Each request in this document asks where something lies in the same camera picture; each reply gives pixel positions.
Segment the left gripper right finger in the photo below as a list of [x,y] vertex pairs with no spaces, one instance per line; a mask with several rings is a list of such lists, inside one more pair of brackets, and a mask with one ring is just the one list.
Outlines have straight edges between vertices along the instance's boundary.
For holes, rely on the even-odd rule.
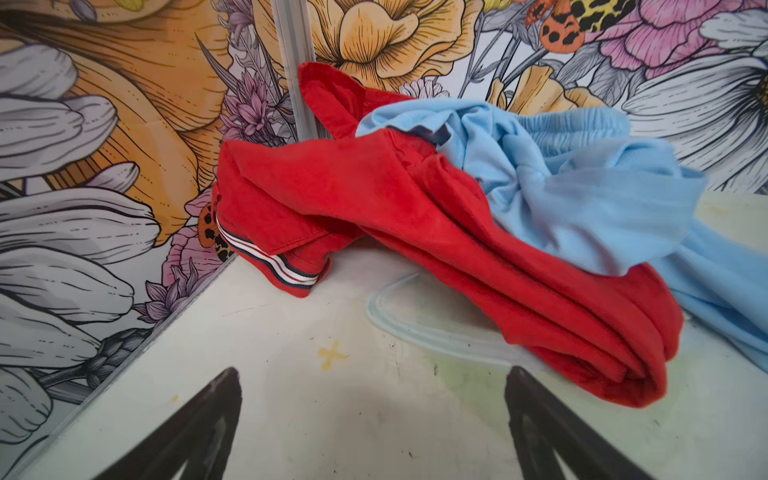
[[578,479],[651,479],[526,369],[512,367],[504,399],[525,479],[563,479],[561,463]]

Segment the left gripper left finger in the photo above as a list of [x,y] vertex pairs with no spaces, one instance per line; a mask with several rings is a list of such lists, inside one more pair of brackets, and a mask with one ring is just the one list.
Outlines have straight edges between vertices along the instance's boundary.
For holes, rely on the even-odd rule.
[[221,480],[241,407],[239,372],[229,367],[97,477]]

